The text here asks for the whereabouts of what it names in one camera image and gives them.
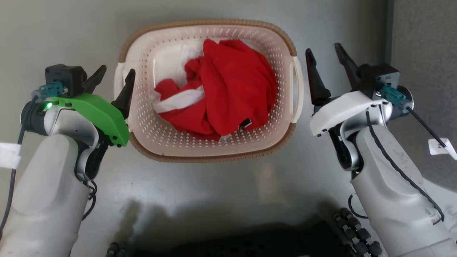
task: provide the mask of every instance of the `white cloth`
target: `white cloth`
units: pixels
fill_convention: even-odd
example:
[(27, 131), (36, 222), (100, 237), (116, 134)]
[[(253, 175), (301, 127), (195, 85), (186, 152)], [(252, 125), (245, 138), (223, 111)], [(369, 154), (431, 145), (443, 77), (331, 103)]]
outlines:
[(172, 77), (176, 85), (181, 89), (187, 84), (187, 74), (184, 66), (192, 59), (203, 56), (203, 45), (201, 43), (182, 44), (178, 65), (175, 75)]
[(170, 96), (163, 101), (160, 100), (160, 97), (160, 93), (153, 91), (151, 95), (152, 108), (157, 113), (169, 112), (189, 107), (202, 100), (205, 97), (205, 91), (203, 90), (203, 86), (199, 86), (197, 89), (185, 90)]
[(21, 151), (21, 145), (0, 143), (0, 167), (8, 169), (17, 169), (21, 157), (19, 153)]

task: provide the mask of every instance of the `black wheel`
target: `black wheel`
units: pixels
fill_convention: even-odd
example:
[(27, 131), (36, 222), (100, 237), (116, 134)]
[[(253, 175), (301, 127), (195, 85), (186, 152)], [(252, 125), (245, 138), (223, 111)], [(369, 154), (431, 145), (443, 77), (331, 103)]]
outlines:
[(126, 248), (120, 246), (118, 243), (111, 243), (108, 251), (106, 252), (106, 257), (126, 257), (127, 250)]
[(349, 215), (352, 216), (352, 212), (350, 210), (348, 210), (347, 208), (341, 208), (340, 212), (341, 212), (341, 215), (345, 218), (347, 218), (347, 216), (349, 216)]
[(379, 244), (379, 242), (376, 241), (374, 241), (374, 243), (368, 247), (368, 251), (372, 256), (380, 256), (383, 253), (381, 244)]
[(367, 239), (371, 237), (370, 233), (365, 228), (357, 230), (357, 235), (361, 241), (367, 241)]
[(349, 240), (349, 241), (351, 241), (351, 242), (352, 242), (352, 239), (353, 239), (354, 237), (357, 237), (357, 233), (356, 233), (356, 231), (353, 230), (353, 229), (346, 229), (346, 230), (344, 231), (344, 235), (345, 235), (346, 239)]
[(364, 242), (358, 242), (354, 245), (354, 249), (357, 252), (357, 256), (363, 256), (365, 253), (368, 252), (367, 244)]
[(348, 222), (353, 228), (355, 228), (357, 225), (360, 225), (360, 221), (356, 217), (350, 217)]
[(340, 228), (343, 228), (343, 226), (345, 226), (345, 225), (349, 227), (349, 223), (347, 223), (347, 221), (346, 221), (344, 218), (337, 219), (337, 220), (336, 220), (336, 224), (337, 224), (338, 227), (340, 227)]

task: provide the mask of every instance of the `brown basket rim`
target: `brown basket rim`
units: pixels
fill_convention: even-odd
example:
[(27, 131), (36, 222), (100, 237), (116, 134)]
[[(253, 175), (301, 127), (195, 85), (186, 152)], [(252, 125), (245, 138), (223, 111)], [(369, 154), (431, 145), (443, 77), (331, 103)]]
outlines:
[[(276, 34), (278, 34), (286, 43), (287, 47), (289, 48), (289, 52), (291, 56), (297, 56), (297, 50), (290, 39), (290, 37), (278, 26), (273, 25), (268, 22), (264, 21), (254, 21), (254, 20), (241, 20), (241, 19), (209, 19), (209, 20), (191, 20), (191, 21), (174, 21), (168, 23), (162, 23), (157, 25), (148, 26), (134, 35), (132, 35), (124, 44), (121, 49), (121, 53), (119, 55), (119, 63), (125, 62), (127, 57), (128, 50), (130, 49), (133, 42), (135, 42), (140, 36), (145, 33), (154, 31), (154, 30), (161, 30), (167, 28), (174, 28), (174, 27), (188, 27), (188, 26), (202, 26), (202, 25), (238, 25), (238, 26), (251, 26), (251, 27), (261, 27), (269, 29)], [(277, 152), (280, 148), (282, 148), (287, 141), (291, 138), (293, 132), (295, 131), (296, 124), (290, 123), (289, 127), (287, 128), (286, 133), (284, 136), (273, 146), (268, 148), (252, 151), (248, 153), (242, 154), (234, 154), (234, 155), (219, 155), (219, 156), (196, 156), (196, 157), (183, 157), (183, 156), (167, 156), (167, 155), (158, 155), (147, 150), (135, 137), (133, 132), (130, 133), (130, 142), (132, 143), (133, 147), (143, 154), (144, 156), (161, 162), (187, 162), (187, 163), (208, 163), (208, 162), (223, 162), (223, 161), (236, 161), (236, 160), (244, 160), (250, 159), (255, 157), (261, 157), (265, 155), (272, 154)]]

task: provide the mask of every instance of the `white plastic basket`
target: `white plastic basket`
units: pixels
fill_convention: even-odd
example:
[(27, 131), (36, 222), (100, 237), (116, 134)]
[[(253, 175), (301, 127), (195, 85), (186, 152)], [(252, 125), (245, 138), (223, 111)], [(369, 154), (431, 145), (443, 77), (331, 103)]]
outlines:
[[(202, 140), (179, 132), (152, 109), (150, 92), (157, 83), (173, 78), (179, 63), (176, 52), (185, 44), (240, 39), (259, 51), (276, 73), (278, 94), (267, 124), (251, 131), (237, 131), (228, 139)], [(168, 162), (216, 162), (270, 154), (290, 138), (303, 107), (305, 81), (291, 39), (280, 28), (261, 21), (181, 21), (145, 28), (125, 44), (116, 68), (114, 92), (119, 94), (123, 78), (136, 70), (128, 125), (130, 141), (145, 156)], [(293, 73), (298, 101), (293, 106)]]

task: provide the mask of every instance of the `black cable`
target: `black cable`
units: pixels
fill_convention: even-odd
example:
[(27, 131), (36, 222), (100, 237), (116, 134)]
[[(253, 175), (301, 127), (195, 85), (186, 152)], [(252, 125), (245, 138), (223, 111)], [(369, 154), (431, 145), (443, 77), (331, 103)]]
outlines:
[(376, 136), (376, 134), (374, 133), (374, 129), (373, 129), (373, 126), (371, 124), (371, 121), (370, 121), (370, 113), (367, 111), (366, 112), (367, 114), (367, 124), (368, 124), (368, 127), (370, 129), (370, 133), (371, 133), (371, 136), (373, 137), (374, 139), (374, 142), (376, 143), (376, 145), (378, 146), (378, 148), (381, 150), (381, 152), (383, 153), (384, 157), (390, 162), (390, 164), (392, 165), (392, 167), (398, 171), (401, 175), (401, 177), (403, 179), (405, 179), (406, 181), (408, 181), (411, 186), (413, 186), (417, 191), (419, 191), (419, 193), (421, 195), (423, 195), (425, 198), (427, 198), (427, 200), (433, 205), (433, 207), (440, 213), (440, 216), (441, 216), (441, 221), (444, 221), (444, 213), (441, 211), (441, 208), (438, 206), (437, 203), (435, 203), (435, 201), (433, 201), (433, 199), (424, 191), (422, 190), (422, 188), (420, 188), (418, 185), (416, 185), (416, 183), (414, 183), (414, 181), (412, 181), (401, 169), (400, 167), (397, 166), (397, 164), (395, 164), (395, 162), (392, 160), (392, 158), (390, 158), (389, 154), (387, 154), (386, 150), (384, 149), (383, 145), (381, 144), (381, 141), (379, 141), (379, 138)]
[(349, 198), (347, 199), (347, 205), (349, 205), (349, 210), (351, 210), (352, 214), (354, 216), (356, 216), (357, 218), (368, 219), (368, 217), (360, 215), (356, 211), (354, 211), (354, 209), (352, 208), (352, 197), (353, 197), (353, 195), (350, 195)]
[(419, 115), (417, 115), (417, 113), (415, 111), (413, 111), (413, 109), (411, 109), (410, 107), (406, 107), (406, 110), (408, 110), (409, 113), (411, 113), (414, 118), (417, 119), (417, 121), (420, 122), (420, 124), (422, 124), (422, 126), (424, 126), (424, 128), (430, 133), (430, 135), (432, 135), (437, 141), (438, 143), (440, 143), (440, 145), (445, 148), (446, 145), (444, 144), (444, 142), (438, 137), (437, 134), (435, 134), (435, 132), (433, 132), (433, 130), (431, 130), (431, 128), (427, 125), (427, 123), (425, 123), (424, 120), (422, 120)]
[(97, 190), (98, 190), (97, 184), (95, 184), (94, 181), (91, 181), (91, 183), (92, 183), (93, 187), (91, 187), (91, 186), (88, 186), (88, 187), (92, 190), (92, 192), (89, 194), (89, 200), (92, 200), (92, 203), (90, 204), (90, 208), (87, 210), (87, 212), (84, 213), (83, 220), (85, 220), (87, 218), (87, 216), (89, 216), (89, 214), (92, 212), (92, 210), (95, 207), (95, 202), (97, 200), (97, 197), (96, 197)]
[[(30, 102), (30, 105), (27, 109), (27, 113), (25, 116), (25, 120), (29, 120), (30, 115), (32, 114), (33, 110), (33, 105), (35, 102), (38, 100), (37, 96), (34, 96), (32, 98), (32, 101)], [(26, 132), (26, 128), (24, 126), (21, 126), (21, 130), (19, 131), (19, 137), (17, 139), (17, 144), (21, 145), (22, 141), (24, 140), (24, 134)], [(6, 201), (6, 208), (5, 208), (5, 214), (3, 215), (3, 219), (0, 224), (0, 240), (3, 236), (3, 229), (5, 228), (6, 221), (8, 220), (8, 216), (10, 215), (10, 210), (11, 210), (11, 204), (13, 202), (13, 193), (14, 193), (14, 183), (16, 181), (16, 169), (11, 169), (11, 178), (10, 178), (10, 190), (8, 192), (8, 200)]]

